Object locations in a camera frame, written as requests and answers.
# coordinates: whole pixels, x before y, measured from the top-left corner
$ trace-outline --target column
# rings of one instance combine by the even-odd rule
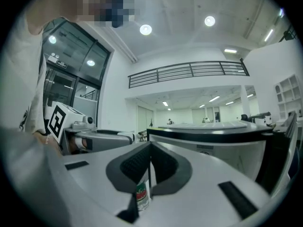
[[[243,113],[248,117],[250,116],[250,103],[248,102],[247,92],[244,85],[241,85],[241,102],[243,107]]]

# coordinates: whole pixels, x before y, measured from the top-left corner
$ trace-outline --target small bottle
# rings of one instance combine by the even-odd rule
[[[136,189],[136,199],[138,210],[142,211],[146,209],[150,203],[149,196],[146,189],[146,182],[148,180],[148,172],[144,174],[143,178],[140,180]]]

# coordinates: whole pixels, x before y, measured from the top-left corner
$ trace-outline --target white shelving unit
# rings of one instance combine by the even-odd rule
[[[288,113],[295,111],[299,116],[302,111],[302,92],[299,88],[296,75],[275,85],[277,103],[279,106],[280,120],[286,120]]]

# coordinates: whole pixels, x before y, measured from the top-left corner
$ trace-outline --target white shirt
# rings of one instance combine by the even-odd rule
[[[32,35],[23,13],[12,28],[0,59],[0,126],[45,133],[43,86],[46,62],[39,74],[42,33]]]

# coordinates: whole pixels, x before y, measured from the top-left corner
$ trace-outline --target black rubber pad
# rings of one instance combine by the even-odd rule
[[[89,165],[89,163],[87,161],[79,161],[76,163],[66,164],[65,167],[69,171],[69,170],[76,169],[76,168],[86,166],[86,165]]]
[[[245,219],[258,211],[258,209],[232,182],[220,183],[218,186],[237,210],[242,219]]]

